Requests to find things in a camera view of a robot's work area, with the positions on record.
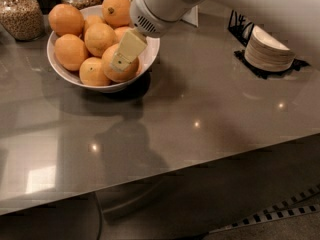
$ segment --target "countertop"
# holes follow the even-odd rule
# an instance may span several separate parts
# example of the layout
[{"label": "countertop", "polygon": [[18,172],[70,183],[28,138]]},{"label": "countertop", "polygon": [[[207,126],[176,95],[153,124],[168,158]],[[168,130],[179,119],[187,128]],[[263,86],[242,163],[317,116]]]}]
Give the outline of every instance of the countertop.
[{"label": "countertop", "polygon": [[234,56],[228,13],[179,22],[116,94],[60,78],[49,28],[32,42],[0,28],[0,215],[318,134],[319,70],[258,78]]}]

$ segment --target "white bowl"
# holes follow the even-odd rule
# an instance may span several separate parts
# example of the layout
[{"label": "white bowl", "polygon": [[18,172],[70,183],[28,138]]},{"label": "white bowl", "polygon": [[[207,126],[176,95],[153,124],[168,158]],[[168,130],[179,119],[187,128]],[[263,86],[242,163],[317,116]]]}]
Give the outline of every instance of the white bowl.
[{"label": "white bowl", "polygon": [[[81,13],[84,16],[84,18],[86,18],[88,15],[92,15],[92,14],[102,16],[101,5],[92,6],[92,7],[82,9]],[[56,33],[54,33],[52,31],[52,33],[49,36],[48,43],[47,43],[47,56],[48,56],[48,60],[51,64],[51,66],[58,73],[58,75],[61,76],[66,81],[68,81],[69,83],[72,83],[72,84],[77,85],[79,87],[83,87],[83,88],[87,88],[90,90],[99,91],[99,92],[103,92],[103,93],[112,93],[112,92],[121,91],[124,88],[126,88],[128,85],[135,82],[152,65],[152,63],[154,62],[154,60],[158,54],[159,47],[160,47],[160,39],[159,38],[147,37],[148,46],[139,55],[140,63],[142,64],[142,70],[141,70],[141,73],[138,76],[136,76],[135,78],[133,78],[127,82],[124,82],[124,83],[112,84],[109,86],[88,86],[88,85],[84,85],[83,83],[81,83],[80,78],[76,74],[66,70],[57,61],[57,58],[54,54],[54,44],[57,39],[58,39],[58,36],[56,35]]]}]

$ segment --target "orange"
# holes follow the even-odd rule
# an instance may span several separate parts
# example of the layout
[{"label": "orange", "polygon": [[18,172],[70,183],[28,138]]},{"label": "orange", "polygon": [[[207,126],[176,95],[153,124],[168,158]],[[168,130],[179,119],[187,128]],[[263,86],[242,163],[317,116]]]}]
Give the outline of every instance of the orange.
[{"label": "orange", "polygon": [[116,36],[117,36],[117,41],[118,43],[120,43],[124,33],[128,30],[128,29],[131,29],[129,26],[124,26],[124,27],[119,27],[119,28],[116,28],[114,30],[114,32],[116,33]]},{"label": "orange", "polygon": [[93,56],[101,57],[107,48],[117,42],[117,36],[109,25],[96,23],[88,28],[84,42]]},{"label": "orange", "polygon": [[57,4],[48,15],[51,29],[58,35],[73,34],[79,36],[84,26],[82,13],[70,4]]},{"label": "orange", "polygon": [[88,17],[84,20],[83,26],[83,36],[87,32],[88,28],[96,23],[105,23],[104,19],[99,15],[88,15]]},{"label": "orange", "polygon": [[103,0],[102,14],[105,21],[113,28],[129,25],[129,0]]},{"label": "orange", "polygon": [[54,53],[61,65],[70,71],[79,70],[89,57],[84,42],[72,34],[65,34],[56,40]]},{"label": "orange", "polygon": [[125,70],[124,72],[118,72],[111,68],[110,62],[115,51],[118,49],[119,44],[114,44],[109,47],[102,56],[101,68],[104,74],[116,83],[126,82],[136,76],[136,73],[139,69],[140,61],[139,58],[136,58]]},{"label": "orange", "polygon": [[80,80],[89,86],[108,86],[111,80],[106,77],[101,69],[101,58],[91,57],[86,59],[79,70]]}]

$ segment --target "bowl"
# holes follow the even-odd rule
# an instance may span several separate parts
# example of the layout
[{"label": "bowl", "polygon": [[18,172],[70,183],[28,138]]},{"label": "bowl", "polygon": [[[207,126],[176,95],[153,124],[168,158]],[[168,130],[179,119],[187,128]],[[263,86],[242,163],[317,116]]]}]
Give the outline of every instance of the bowl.
[{"label": "bowl", "polygon": [[[85,9],[80,10],[83,17],[86,19],[89,15],[100,15],[102,17],[102,7],[101,5],[96,5],[92,7],[88,7]],[[135,78],[124,82],[124,83],[116,83],[109,86],[88,86],[84,85],[81,81],[79,76],[75,73],[68,71],[65,69],[58,61],[54,54],[54,44],[55,41],[58,39],[58,36],[54,31],[51,32],[49,36],[49,40],[47,43],[47,56],[48,60],[52,66],[52,68],[57,72],[57,74],[62,77],[64,80],[68,81],[71,84],[77,85],[79,87],[83,87],[86,89],[90,89],[93,91],[99,91],[103,93],[113,93],[118,92],[125,89],[128,85],[135,82],[143,73],[145,73],[149,67],[154,62],[160,47],[160,39],[159,38],[151,38],[147,37],[148,46],[147,48],[139,55],[140,63],[142,64],[142,70],[139,75]]]}]

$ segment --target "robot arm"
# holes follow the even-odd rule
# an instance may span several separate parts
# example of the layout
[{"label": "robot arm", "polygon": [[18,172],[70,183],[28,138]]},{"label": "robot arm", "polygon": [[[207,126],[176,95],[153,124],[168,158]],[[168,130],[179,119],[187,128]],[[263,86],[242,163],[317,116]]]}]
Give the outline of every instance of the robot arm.
[{"label": "robot arm", "polygon": [[[132,22],[144,36],[161,37],[204,0],[134,0]],[[213,0],[245,15],[295,54],[320,68],[320,0]]]}]

